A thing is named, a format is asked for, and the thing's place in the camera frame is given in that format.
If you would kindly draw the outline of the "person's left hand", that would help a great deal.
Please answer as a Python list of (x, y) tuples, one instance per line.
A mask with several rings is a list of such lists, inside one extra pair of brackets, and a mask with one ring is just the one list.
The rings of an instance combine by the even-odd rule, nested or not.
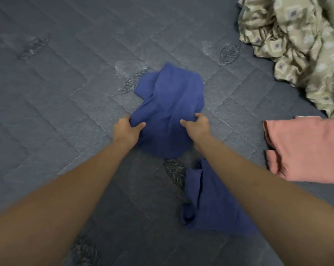
[(133, 134), (130, 115), (120, 118), (114, 125), (113, 144), (131, 150), (138, 142), (139, 135)]

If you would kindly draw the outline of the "person's right hand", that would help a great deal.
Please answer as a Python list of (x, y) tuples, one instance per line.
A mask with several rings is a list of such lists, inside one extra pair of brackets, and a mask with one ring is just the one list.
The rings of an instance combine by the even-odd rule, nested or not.
[(188, 136), (197, 145), (204, 140), (212, 137), (210, 132), (209, 119), (202, 113), (195, 113), (196, 127), (192, 130), (187, 130)]

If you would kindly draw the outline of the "blue cloth garment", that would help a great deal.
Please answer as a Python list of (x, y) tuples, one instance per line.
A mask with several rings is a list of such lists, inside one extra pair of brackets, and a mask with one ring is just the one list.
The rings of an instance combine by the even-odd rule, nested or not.
[(188, 199), (180, 208), (183, 225), (193, 231), (255, 233), (256, 226), (205, 158), (187, 169), (178, 161), (193, 146), (180, 120), (195, 121), (205, 105), (200, 75), (166, 62), (160, 71), (144, 74), (134, 93), (143, 103), (132, 113), (130, 125), (146, 123), (136, 146), (167, 161), (167, 173)]

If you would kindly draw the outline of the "person's left forearm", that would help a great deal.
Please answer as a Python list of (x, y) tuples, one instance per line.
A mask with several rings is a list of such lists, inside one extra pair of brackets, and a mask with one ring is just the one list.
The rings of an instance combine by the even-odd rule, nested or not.
[(0, 266), (59, 266), (136, 142), (114, 139), (0, 214)]

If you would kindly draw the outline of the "person's right forearm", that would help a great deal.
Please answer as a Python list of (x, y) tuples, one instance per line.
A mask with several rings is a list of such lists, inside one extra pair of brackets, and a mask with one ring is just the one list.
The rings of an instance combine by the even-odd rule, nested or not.
[(209, 133), (192, 139), (285, 266), (334, 266), (333, 206)]

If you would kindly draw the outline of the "grey quilted mattress cover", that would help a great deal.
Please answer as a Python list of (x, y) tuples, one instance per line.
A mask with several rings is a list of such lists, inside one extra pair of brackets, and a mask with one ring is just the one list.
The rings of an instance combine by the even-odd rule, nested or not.
[[(325, 117), (239, 40), (239, 0), (0, 0), (0, 212), (111, 142), (166, 62), (200, 74), (211, 131), (267, 168), (265, 120)], [(283, 266), (259, 234), (191, 231), (177, 162), (133, 150), (63, 266)]]

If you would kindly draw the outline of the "pink folded cloth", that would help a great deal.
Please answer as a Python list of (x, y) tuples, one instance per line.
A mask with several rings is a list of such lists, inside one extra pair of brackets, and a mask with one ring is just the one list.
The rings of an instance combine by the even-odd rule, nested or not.
[(266, 151), (273, 174), (290, 182), (334, 184), (334, 119), (265, 120), (263, 130), (273, 148)]

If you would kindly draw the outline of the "beige patterned crumpled fabric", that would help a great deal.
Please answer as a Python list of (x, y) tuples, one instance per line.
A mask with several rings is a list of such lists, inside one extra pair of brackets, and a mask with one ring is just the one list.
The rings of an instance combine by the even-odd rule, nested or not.
[(240, 40), (334, 118), (334, 0), (239, 0)]

